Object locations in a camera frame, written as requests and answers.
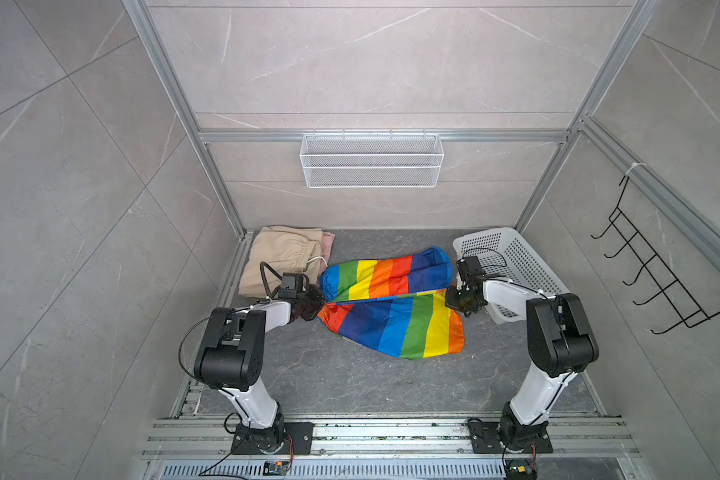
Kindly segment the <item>beige shorts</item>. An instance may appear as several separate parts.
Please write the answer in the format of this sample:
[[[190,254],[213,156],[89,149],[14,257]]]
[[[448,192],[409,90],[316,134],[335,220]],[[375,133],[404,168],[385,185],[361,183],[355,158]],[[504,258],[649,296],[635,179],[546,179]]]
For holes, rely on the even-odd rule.
[[[253,239],[249,258],[238,285],[238,294],[264,298],[266,291],[261,278],[260,263],[266,262],[278,274],[304,273],[312,283],[320,275],[320,229],[297,229],[287,226],[263,227]]]

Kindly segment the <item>pink drawstring shorts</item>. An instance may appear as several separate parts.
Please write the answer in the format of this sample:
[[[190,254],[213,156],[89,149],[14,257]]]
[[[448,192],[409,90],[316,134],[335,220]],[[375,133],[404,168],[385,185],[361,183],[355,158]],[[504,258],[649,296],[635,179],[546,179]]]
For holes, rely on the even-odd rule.
[[[333,233],[327,232],[327,231],[324,231],[322,233],[321,254],[320,254],[321,260],[319,261],[321,273],[323,273],[328,268],[328,263],[330,260],[334,241],[335,241],[335,235]]]

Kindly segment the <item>multicolour orange blue shorts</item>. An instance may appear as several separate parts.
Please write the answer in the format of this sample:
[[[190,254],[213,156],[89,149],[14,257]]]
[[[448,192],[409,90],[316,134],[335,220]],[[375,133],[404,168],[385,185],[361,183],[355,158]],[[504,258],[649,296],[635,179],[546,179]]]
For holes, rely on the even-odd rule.
[[[457,354],[460,315],[446,306],[453,265],[438,247],[387,260],[348,261],[320,277],[326,304],[318,318],[333,333],[391,357]]]

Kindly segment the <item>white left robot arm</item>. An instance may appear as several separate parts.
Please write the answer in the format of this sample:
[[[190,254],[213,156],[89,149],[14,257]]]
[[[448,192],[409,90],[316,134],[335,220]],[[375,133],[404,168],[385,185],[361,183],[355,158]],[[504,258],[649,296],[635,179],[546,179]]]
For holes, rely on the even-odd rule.
[[[324,296],[304,273],[278,273],[265,262],[259,264],[264,298],[248,307],[214,309],[190,327],[204,328],[192,362],[180,368],[191,379],[217,391],[232,405],[238,423],[224,429],[232,435],[233,454],[295,454],[311,451],[314,425],[288,423],[280,404],[269,394],[261,372],[265,337],[274,329],[296,320],[311,321],[324,306]]]

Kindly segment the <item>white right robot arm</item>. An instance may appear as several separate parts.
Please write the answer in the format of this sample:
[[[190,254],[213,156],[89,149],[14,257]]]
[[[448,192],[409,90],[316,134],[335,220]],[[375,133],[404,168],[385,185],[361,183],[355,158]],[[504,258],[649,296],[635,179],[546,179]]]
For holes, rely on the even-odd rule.
[[[581,299],[573,293],[549,296],[495,278],[451,286],[445,303],[466,316],[494,304],[526,323],[531,366],[518,392],[503,407],[497,435],[502,448],[510,452],[537,446],[558,398],[599,357]]]

